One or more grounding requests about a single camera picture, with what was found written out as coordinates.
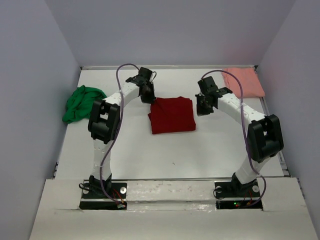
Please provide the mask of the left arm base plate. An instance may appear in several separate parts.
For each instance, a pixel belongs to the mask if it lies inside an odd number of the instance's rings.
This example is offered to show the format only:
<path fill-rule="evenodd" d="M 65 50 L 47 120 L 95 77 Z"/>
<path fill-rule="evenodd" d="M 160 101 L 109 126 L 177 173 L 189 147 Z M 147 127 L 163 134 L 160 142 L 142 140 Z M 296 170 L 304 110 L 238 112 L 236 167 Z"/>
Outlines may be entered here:
<path fill-rule="evenodd" d="M 127 190 L 126 182 L 116 181 L 106 196 L 99 188 L 90 186 L 88 181 L 80 183 L 81 198 L 79 208 L 81 210 L 107 210 L 124 211 L 127 209 Z"/>

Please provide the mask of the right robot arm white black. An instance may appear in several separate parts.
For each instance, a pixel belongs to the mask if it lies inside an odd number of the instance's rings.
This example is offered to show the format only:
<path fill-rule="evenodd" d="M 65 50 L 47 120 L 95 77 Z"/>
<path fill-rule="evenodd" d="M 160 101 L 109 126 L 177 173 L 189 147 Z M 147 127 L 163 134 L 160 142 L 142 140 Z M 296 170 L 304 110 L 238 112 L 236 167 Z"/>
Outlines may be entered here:
<path fill-rule="evenodd" d="M 257 176 L 263 166 L 284 148 L 280 120 L 274 114 L 254 110 L 227 87 L 219 88 L 211 76 L 197 84 L 200 89 L 196 95 L 198 116 L 209 115 L 217 109 L 241 124 L 247 156 L 231 181 L 215 183 L 214 191 L 219 200 L 243 198 L 258 186 Z"/>

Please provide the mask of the red t shirt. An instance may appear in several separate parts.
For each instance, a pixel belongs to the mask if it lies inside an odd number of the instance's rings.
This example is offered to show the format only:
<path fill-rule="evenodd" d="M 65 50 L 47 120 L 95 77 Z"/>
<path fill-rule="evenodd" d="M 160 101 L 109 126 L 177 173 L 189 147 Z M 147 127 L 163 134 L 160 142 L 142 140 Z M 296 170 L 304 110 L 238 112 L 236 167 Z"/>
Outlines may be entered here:
<path fill-rule="evenodd" d="M 193 102 L 182 96 L 156 98 L 155 102 L 150 105 L 148 117 L 153 135 L 196 130 Z"/>

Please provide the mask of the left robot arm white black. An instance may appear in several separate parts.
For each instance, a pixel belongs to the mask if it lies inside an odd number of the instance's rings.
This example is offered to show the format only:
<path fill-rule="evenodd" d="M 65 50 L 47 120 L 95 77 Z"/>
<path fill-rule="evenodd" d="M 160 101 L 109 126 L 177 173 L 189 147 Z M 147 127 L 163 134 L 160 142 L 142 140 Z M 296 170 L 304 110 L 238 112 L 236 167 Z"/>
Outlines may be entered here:
<path fill-rule="evenodd" d="M 115 73 L 118 90 L 93 102 L 88 121 L 88 131 L 94 148 L 93 169 L 88 184 L 89 189 L 101 198 L 112 198 L 111 151 L 120 133 L 125 106 L 136 98 L 140 98 L 144 104 L 153 104 L 156 100 L 153 80 L 157 73 L 140 67 L 137 75 L 129 77 L 121 84 L 119 71 L 126 66 L 134 65 L 126 63 L 118 67 Z"/>

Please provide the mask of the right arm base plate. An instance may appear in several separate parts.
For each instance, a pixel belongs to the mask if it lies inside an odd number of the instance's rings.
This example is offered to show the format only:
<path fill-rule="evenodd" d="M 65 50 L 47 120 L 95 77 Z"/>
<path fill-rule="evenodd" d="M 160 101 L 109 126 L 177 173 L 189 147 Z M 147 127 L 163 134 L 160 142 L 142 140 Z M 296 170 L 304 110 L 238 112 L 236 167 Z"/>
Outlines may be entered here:
<path fill-rule="evenodd" d="M 230 181 L 217 181 L 212 194 L 217 210 L 263 209 L 257 180 L 240 190 L 232 190 Z"/>

